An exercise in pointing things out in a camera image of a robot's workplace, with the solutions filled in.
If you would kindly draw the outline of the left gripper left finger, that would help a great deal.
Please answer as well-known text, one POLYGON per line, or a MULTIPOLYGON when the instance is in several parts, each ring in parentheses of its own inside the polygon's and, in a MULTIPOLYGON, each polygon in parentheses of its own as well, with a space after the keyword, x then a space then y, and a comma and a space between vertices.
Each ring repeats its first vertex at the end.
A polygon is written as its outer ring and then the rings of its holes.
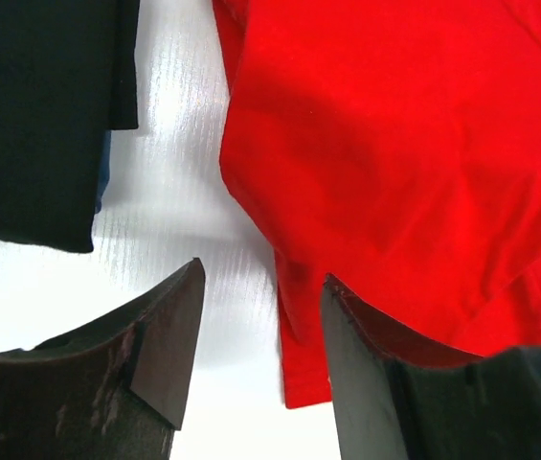
POLYGON ((193 259, 125 305, 0 353, 0 459, 167 459, 205 292, 193 259))

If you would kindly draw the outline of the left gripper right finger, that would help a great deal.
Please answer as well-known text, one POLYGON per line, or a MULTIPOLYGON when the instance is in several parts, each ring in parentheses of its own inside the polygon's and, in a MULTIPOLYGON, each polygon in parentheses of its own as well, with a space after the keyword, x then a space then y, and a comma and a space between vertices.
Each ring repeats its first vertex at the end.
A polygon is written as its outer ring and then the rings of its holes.
POLYGON ((333 276, 321 316, 343 458, 541 459, 541 347, 471 355, 333 276))

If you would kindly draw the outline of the red t-shirt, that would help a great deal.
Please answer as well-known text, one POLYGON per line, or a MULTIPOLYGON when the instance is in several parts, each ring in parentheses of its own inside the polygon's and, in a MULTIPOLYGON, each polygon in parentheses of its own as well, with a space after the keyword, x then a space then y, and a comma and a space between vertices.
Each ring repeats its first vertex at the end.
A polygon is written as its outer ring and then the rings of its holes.
POLYGON ((274 250, 285 404, 335 275, 419 333, 541 345, 541 1, 216 1, 222 179, 274 250))

